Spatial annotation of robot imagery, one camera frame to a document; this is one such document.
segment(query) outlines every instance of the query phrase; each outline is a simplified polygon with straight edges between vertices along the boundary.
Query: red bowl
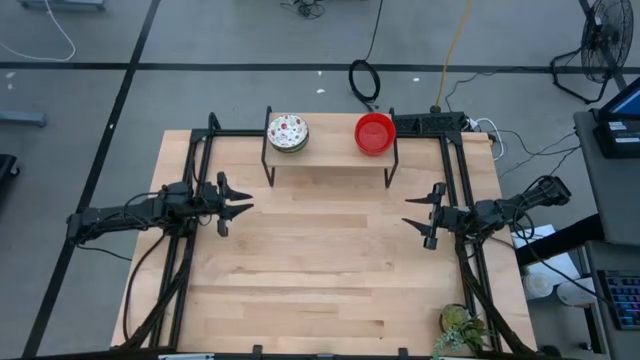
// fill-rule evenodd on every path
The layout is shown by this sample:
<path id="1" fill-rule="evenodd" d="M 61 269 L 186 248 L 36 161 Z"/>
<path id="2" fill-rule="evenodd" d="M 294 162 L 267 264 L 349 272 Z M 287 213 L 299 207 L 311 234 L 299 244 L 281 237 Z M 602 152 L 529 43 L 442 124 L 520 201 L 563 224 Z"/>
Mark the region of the red bowl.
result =
<path id="1" fill-rule="evenodd" d="M 393 144 L 396 127 L 386 115 L 369 113 L 356 124 L 356 144 L 369 156 L 378 156 Z"/>

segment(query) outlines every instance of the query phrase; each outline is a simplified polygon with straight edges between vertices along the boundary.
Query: wooden shelf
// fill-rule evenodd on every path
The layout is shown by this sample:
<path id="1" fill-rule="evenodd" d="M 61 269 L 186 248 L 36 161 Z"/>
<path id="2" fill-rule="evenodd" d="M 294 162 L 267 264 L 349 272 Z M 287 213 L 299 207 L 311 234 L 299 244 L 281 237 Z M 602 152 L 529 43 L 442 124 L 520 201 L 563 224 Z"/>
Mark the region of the wooden shelf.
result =
<path id="1" fill-rule="evenodd" d="M 283 113 L 272 113 L 273 120 Z M 380 156 L 363 154 L 356 144 L 354 131 L 363 114 L 296 113 L 309 125 L 309 143 L 297 153 L 285 154 L 267 144 L 267 166 L 390 168 L 394 164 L 393 148 Z"/>

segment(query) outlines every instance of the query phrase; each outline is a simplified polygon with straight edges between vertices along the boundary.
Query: desk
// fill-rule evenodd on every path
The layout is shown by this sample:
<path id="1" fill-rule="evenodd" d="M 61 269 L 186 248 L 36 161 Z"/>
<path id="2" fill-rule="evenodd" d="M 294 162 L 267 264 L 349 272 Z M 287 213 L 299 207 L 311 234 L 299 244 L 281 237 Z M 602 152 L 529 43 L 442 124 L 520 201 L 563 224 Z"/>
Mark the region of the desk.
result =
<path id="1" fill-rule="evenodd" d="M 605 159 L 592 133 L 596 127 L 593 114 L 579 112 L 573 118 L 598 214 L 529 246 L 541 258 L 547 259 L 584 245 L 588 261 L 586 265 L 590 267 L 587 272 L 594 277 L 596 292 L 603 294 L 599 280 L 595 277 L 597 270 L 640 271 L 640 238 L 634 221 L 638 205 L 637 201 L 629 201 L 640 198 L 637 186 L 640 159 Z M 529 247 L 521 247 L 516 253 L 521 266 L 536 261 Z M 586 314 L 596 352 L 610 353 L 612 359 L 637 357 L 640 332 L 618 331 L 613 325 L 607 305 L 600 301 L 599 311 L 595 311 L 592 306 L 587 309 Z"/>
<path id="2" fill-rule="evenodd" d="M 640 247 L 589 241 L 585 244 L 585 250 L 593 284 L 598 294 L 603 294 L 596 274 L 598 270 L 640 271 Z M 598 306 L 611 359 L 637 358 L 640 332 L 616 329 L 608 305 L 598 301 Z"/>
<path id="3" fill-rule="evenodd" d="M 615 244 L 639 245 L 638 228 L 633 221 L 640 199 L 640 159 L 606 159 L 595 137 L 596 121 L 590 112 L 573 116 L 584 162 L 596 200 L 598 213 L 582 219 L 551 236 L 531 244 L 543 259 L 562 254 L 585 244 L 587 240 L 606 240 Z M 526 247 L 518 249 L 521 266 L 535 262 Z"/>
<path id="4" fill-rule="evenodd" d="M 180 180 L 189 137 L 165 132 L 152 189 Z M 487 136 L 465 133 L 463 140 L 474 196 L 500 197 Z M 404 199 L 444 181 L 439 142 L 398 139 L 401 162 L 389 189 L 379 169 L 295 167 L 278 170 L 271 188 L 261 150 L 261 137 L 214 138 L 210 177 L 224 171 L 255 207 L 229 224 L 227 238 L 215 225 L 198 230 L 178 350 L 247 353 L 260 344 L 265 353 L 397 355 L 406 347 L 430 354 L 441 309 L 464 303 L 458 261 L 447 233 L 437 251 L 425 250 L 401 217 L 427 221 L 428 209 Z M 132 265 L 159 235 L 140 234 Z M 507 231 L 496 236 L 510 241 Z M 167 244 L 136 277 L 129 329 L 156 301 Z M 513 251 L 494 242 L 484 248 L 497 308 L 535 349 Z M 171 317 L 167 310 L 164 323 Z M 122 310 L 113 344 L 123 341 L 121 321 Z"/>

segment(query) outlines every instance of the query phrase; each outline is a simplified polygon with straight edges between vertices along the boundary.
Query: gray floor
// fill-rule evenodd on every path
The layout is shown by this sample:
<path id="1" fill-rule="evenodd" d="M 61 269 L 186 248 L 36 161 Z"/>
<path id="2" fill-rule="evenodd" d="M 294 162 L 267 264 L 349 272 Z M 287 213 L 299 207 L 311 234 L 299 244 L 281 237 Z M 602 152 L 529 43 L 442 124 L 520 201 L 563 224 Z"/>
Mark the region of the gray floor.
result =
<path id="1" fill-rule="evenodd" d="M 78 47 L 73 61 L 127 62 L 149 3 L 108 0 L 106 13 L 56 12 Z M 142 61 L 349 63 L 366 53 L 377 4 L 327 0 L 326 14 L 307 21 L 282 10 L 277 0 L 163 0 Z M 372 62 L 440 64 L 463 8 L 463 0 L 386 2 Z M 577 0 L 476 2 L 452 62 L 545 66 L 554 55 L 577 47 L 583 22 Z M 44 12 L 26 11 L 13 1 L 0 3 L 0 41 L 38 56 L 63 57 L 67 51 Z M 17 60 L 0 49 L 0 61 Z M 627 65 L 640 66 L 638 46 Z M 15 74 L 8 79 L 4 75 L 10 72 Z M 0 126 L 0 153 L 18 155 L 22 166 L 0 212 L 0 358 L 21 353 L 63 242 L 65 217 L 77 205 L 123 75 L 0 72 L 0 108 L 45 111 L 49 117 L 44 129 Z M 440 80 L 438 73 L 380 75 L 378 104 L 382 109 L 394 106 L 397 113 L 425 112 Z M 471 75 L 450 74 L 447 92 L 456 80 Z M 598 90 L 582 75 L 562 79 L 582 92 Z M 611 86 L 605 98 L 615 93 Z M 500 128 L 519 132 L 532 150 L 571 132 L 572 114 L 587 109 L 554 88 L 549 75 L 533 74 L 480 77 L 461 85 L 451 104 L 472 118 L 488 117 Z M 364 111 L 344 72 L 139 71 L 92 205 L 121 203 L 148 189 L 164 130 L 204 126 L 209 111 L 216 112 L 224 127 L 256 128 L 267 105 L 292 112 Z M 496 163 L 499 173 L 526 159 L 517 139 L 505 134 L 504 141 L 507 153 Z M 576 143 L 573 137 L 560 146 Z M 503 195 L 521 191 L 560 158 L 539 157 L 507 174 L 501 179 Z M 532 215 L 536 223 L 562 228 L 594 213 L 595 205 L 579 152 L 558 174 L 573 192 L 572 201 Z M 129 255 L 135 237 L 133 232 L 105 236 L 92 245 Z M 40 354 L 108 347 L 128 266 L 102 254 L 76 252 Z M 588 340 L 579 309 L 548 299 L 530 303 L 530 310 L 540 345 L 554 344 L 579 358 L 601 358 L 576 349 L 578 342 Z"/>

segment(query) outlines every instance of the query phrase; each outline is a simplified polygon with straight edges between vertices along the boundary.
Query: fan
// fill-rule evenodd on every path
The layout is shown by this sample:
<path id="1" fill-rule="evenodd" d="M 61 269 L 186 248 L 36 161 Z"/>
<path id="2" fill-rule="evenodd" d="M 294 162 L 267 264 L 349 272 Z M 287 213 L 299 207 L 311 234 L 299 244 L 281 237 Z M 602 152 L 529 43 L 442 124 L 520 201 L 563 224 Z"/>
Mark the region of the fan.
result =
<path id="1" fill-rule="evenodd" d="M 598 0 L 586 16 L 580 48 L 553 58 L 551 73 L 555 86 L 582 99 L 585 104 L 591 104 L 602 99 L 607 83 L 618 74 L 627 60 L 633 39 L 633 10 L 629 0 Z M 566 66 L 578 53 L 587 79 L 602 84 L 595 100 L 585 98 L 558 81 L 556 62 L 570 57 L 564 65 Z"/>

